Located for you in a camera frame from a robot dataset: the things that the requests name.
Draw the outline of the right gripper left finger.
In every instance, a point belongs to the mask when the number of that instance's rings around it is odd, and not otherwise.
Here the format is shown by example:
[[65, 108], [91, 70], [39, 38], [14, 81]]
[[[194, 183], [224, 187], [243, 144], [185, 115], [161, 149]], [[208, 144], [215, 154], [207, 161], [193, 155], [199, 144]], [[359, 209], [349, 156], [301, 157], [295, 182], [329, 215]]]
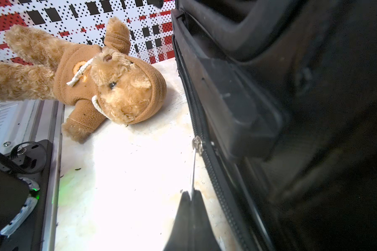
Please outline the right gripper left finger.
[[191, 198], [187, 191], [182, 193], [176, 218], [164, 251], [191, 250]]

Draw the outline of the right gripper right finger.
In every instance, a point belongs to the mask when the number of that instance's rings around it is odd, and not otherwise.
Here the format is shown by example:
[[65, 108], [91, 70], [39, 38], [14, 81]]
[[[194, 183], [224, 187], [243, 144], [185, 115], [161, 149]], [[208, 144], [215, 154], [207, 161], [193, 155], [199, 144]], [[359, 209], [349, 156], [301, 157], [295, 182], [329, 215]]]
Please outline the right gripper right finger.
[[209, 217], [205, 208], [202, 194], [194, 190], [192, 203], [192, 250], [193, 251], [221, 251], [213, 233]]

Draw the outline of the black hard-shell suitcase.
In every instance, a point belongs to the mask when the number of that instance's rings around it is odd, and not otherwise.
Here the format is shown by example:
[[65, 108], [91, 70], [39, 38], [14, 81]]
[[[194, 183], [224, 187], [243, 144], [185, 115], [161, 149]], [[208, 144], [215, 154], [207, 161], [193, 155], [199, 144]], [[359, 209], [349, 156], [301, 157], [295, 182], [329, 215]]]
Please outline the black hard-shell suitcase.
[[244, 251], [377, 251], [377, 1], [177, 1], [202, 158]]

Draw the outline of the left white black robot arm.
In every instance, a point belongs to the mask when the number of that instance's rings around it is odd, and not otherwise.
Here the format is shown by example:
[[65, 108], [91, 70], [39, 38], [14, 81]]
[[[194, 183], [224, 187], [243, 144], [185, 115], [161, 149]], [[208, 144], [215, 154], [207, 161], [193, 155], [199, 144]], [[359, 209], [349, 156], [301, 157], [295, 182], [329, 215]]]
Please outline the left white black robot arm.
[[0, 153], [0, 251], [41, 250], [51, 154], [48, 140]]

